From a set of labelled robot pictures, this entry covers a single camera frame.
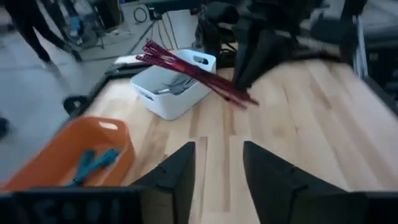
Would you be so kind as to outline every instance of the white object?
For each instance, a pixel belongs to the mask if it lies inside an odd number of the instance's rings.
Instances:
[[[216,58],[212,55],[193,50],[177,50],[175,55],[206,71],[216,72]],[[206,64],[201,63],[204,59],[207,60]],[[179,95],[154,94],[156,90],[165,88],[164,83],[169,84],[176,75],[179,73],[154,65],[131,78],[131,84],[140,94],[145,106],[166,120],[179,118],[211,91],[202,83],[196,82]]]

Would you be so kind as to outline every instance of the wooden table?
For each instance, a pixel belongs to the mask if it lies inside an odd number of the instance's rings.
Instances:
[[[251,94],[261,105],[247,111],[211,93],[181,118],[165,121],[122,79],[109,83],[85,114],[127,122],[137,160],[123,185],[196,142],[192,224],[259,223],[244,175],[245,140],[346,190],[398,189],[397,118],[348,66],[284,64]]]

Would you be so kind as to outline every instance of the concrete floor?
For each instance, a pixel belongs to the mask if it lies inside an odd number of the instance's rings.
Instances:
[[[10,134],[0,142],[0,182],[10,178],[29,158],[38,153],[62,122],[68,118],[61,104],[62,100],[68,95],[87,94],[114,61],[113,58],[92,60],[126,55],[138,41],[150,21],[136,24],[132,18],[135,7],[128,4],[123,6],[126,23],[122,29],[127,30],[129,27],[133,35],[105,37],[107,46],[104,50],[97,47],[82,51],[83,59],[89,62],[76,63],[71,56],[41,39],[53,61],[58,65],[61,75],[43,70],[35,52],[18,33],[0,36],[0,40],[5,43],[5,47],[0,48],[0,116],[9,119],[12,124]],[[388,14],[375,9],[374,6],[366,6],[364,16],[368,26],[375,26],[376,23],[385,24],[396,19],[393,10]],[[170,17],[178,46],[180,48],[191,46],[197,18],[191,16],[188,11],[170,12]],[[164,20],[170,33],[167,18],[164,17]],[[55,27],[50,19],[48,22],[51,27]],[[164,31],[162,36],[166,46],[170,48]],[[157,26],[154,29],[153,39],[160,43]],[[143,45],[144,41],[132,54],[142,52]]]

